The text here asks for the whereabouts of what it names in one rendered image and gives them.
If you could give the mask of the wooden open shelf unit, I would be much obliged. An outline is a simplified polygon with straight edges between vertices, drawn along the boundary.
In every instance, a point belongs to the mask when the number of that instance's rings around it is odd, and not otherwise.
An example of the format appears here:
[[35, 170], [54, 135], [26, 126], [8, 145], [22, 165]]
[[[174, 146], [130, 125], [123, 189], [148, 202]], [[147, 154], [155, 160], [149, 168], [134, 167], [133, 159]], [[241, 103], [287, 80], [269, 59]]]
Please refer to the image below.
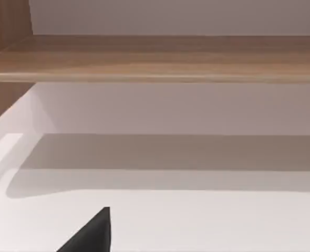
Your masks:
[[0, 84], [310, 85], [310, 0], [0, 0]]

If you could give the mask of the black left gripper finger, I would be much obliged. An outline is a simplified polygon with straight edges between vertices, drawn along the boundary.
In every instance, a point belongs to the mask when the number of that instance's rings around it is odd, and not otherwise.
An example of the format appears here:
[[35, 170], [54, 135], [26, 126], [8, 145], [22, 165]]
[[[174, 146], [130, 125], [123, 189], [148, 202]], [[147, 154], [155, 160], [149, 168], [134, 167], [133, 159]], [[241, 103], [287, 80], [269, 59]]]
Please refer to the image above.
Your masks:
[[110, 207], [101, 209], [56, 252], [111, 252]]

